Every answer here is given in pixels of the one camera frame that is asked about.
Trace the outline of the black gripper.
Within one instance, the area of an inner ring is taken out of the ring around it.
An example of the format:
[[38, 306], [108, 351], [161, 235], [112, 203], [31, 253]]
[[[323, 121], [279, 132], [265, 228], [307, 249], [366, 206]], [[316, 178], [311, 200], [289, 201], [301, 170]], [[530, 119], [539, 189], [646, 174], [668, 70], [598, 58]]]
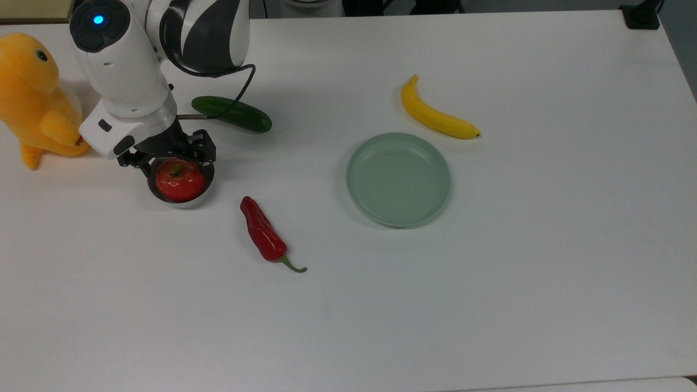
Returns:
[[125, 151], [117, 157], [117, 161], [122, 167], [139, 169], [146, 178], [151, 178], [154, 173], [150, 162], [155, 158], [190, 158], [206, 166], [214, 163], [217, 156], [216, 145], [206, 130], [195, 131], [189, 136], [179, 120], [174, 120], [166, 130], [145, 139], [134, 148], [135, 152]]

